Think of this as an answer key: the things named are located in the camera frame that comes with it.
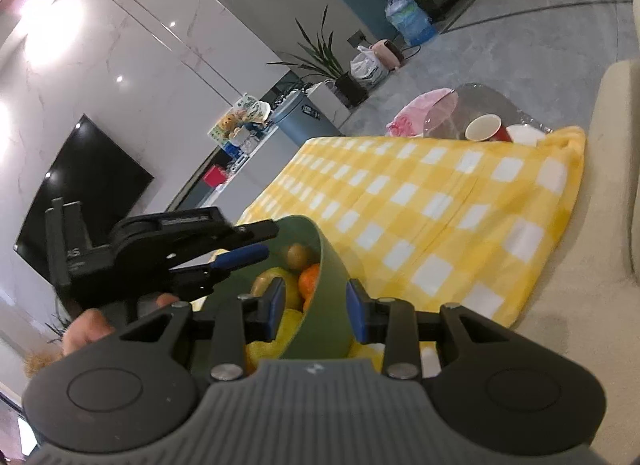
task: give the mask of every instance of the black tv screen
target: black tv screen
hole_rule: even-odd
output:
[[[82,217],[94,246],[124,219],[153,177],[86,116],[56,156],[27,212],[14,249],[49,281],[44,213],[54,198],[82,202]]]

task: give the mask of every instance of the water dispenser bottle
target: water dispenser bottle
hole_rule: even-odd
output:
[[[429,16],[414,0],[386,0],[385,15],[409,46],[424,44],[437,34]]]

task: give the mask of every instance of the checkered tablecloth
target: checkered tablecloth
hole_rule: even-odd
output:
[[[313,219],[372,297],[459,302],[510,325],[574,207],[585,135],[537,147],[429,138],[316,138],[241,222]]]

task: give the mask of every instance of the green bowl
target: green bowl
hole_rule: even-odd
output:
[[[306,216],[288,216],[277,221],[276,238],[265,241],[267,260],[231,273],[209,295],[203,309],[218,307],[241,293],[250,293],[258,275],[273,267],[288,270],[286,249],[302,243],[320,256],[320,275],[316,292],[298,331],[287,345],[281,359],[341,359],[347,356],[353,340],[347,315],[346,285],[349,274],[342,260],[318,226]]]

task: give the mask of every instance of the metal screw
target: metal screw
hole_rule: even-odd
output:
[[[418,376],[418,368],[408,362],[391,364],[386,374],[396,380],[411,380]]]
[[[218,364],[211,369],[210,374],[216,380],[231,382],[242,376],[242,368],[236,364]]]

